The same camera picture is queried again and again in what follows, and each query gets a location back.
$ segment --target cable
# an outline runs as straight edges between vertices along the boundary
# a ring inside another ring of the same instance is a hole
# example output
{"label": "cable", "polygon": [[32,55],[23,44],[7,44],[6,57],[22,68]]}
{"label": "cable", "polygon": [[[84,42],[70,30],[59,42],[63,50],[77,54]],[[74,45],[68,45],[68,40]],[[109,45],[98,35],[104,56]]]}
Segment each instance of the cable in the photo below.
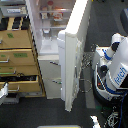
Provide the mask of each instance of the cable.
{"label": "cable", "polygon": [[115,106],[113,107],[113,112],[110,116],[108,116],[104,128],[106,128],[107,124],[109,127],[114,128],[114,126],[118,123],[118,112],[114,111]]}
{"label": "cable", "polygon": [[125,96],[127,95],[127,93],[128,93],[128,90],[125,91],[125,94],[124,94],[123,99],[122,99],[122,101],[121,101],[120,122],[119,122],[119,126],[118,126],[118,128],[120,128],[120,125],[121,125],[121,119],[122,119],[122,107],[123,107],[124,98],[125,98]]}
{"label": "cable", "polygon": [[83,54],[83,60],[82,60],[82,70],[91,66],[91,61],[92,61],[92,56],[89,55],[88,53]]}
{"label": "cable", "polygon": [[55,82],[57,84],[62,84],[62,82],[58,82],[58,81],[55,81],[55,80],[53,80],[52,82]]}

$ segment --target door handle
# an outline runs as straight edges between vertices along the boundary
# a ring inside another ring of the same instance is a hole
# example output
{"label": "door handle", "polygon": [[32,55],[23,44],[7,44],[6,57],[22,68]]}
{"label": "door handle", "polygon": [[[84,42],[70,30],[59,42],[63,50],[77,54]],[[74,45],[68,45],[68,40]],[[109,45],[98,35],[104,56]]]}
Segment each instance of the door handle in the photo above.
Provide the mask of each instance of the door handle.
{"label": "door handle", "polygon": [[3,73],[0,73],[0,75],[14,75],[14,74],[16,74],[16,71],[14,71],[14,72],[3,72]]}
{"label": "door handle", "polygon": [[19,87],[19,85],[18,85],[18,88],[17,88],[17,90],[8,90],[9,92],[18,92],[20,90],[20,87]]}
{"label": "door handle", "polygon": [[5,60],[5,61],[0,61],[0,63],[8,63],[9,59]]}

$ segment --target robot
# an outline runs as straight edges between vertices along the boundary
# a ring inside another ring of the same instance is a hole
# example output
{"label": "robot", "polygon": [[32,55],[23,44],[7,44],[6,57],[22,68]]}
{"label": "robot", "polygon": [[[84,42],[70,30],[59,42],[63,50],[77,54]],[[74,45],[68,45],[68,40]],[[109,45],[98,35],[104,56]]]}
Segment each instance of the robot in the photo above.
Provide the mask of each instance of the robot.
{"label": "robot", "polygon": [[128,90],[128,37],[117,33],[110,47],[96,47],[92,69],[97,98],[117,103]]}
{"label": "robot", "polygon": [[0,105],[5,101],[7,95],[8,95],[8,83],[5,83],[3,85],[3,88],[0,90]]}

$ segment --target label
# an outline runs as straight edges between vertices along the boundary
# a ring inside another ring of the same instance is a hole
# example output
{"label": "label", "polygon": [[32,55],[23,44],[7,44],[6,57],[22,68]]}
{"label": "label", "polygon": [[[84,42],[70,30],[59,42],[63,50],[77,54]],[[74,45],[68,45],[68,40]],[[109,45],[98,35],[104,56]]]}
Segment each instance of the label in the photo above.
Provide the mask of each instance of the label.
{"label": "label", "polygon": [[1,57],[6,57],[6,55],[1,55]]}
{"label": "label", "polygon": [[20,13],[20,9],[7,9],[8,13]]}
{"label": "label", "polygon": [[7,33],[8,38],[14,38],[12,33]]}
{"label": "label", "polygon": [[27,53],[13,53],[15,58],[24,58],[24,57],[28,57]]}
{"label": "label", "polygon": [[119,87],[124,81],[126,76],[127,76],[127,70],[122,65],[119,65],[117,71],[113,76],[113,80],[116,83],[116,85]]}

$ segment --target wooden cabinet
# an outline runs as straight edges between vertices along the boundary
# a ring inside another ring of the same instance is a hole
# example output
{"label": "wooden cabinet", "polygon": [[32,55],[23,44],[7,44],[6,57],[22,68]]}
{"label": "wooden cabinet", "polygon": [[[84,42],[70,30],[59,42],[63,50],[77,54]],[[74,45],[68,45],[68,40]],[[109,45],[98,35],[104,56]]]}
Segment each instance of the wooden cabinet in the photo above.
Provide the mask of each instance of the wooden cabinet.
{"label": "wooden cabinet", "polygon": [[[10,18],[8,28],[0,31],[0,80],[7,79],[9,93],[19,93],[24,96],[45,96],[42,77],[38,65],[37,53],[32,42],[30,29],[11,30],[14,18]],[[20,79],[17,77],[35,77],[36,80]]]}

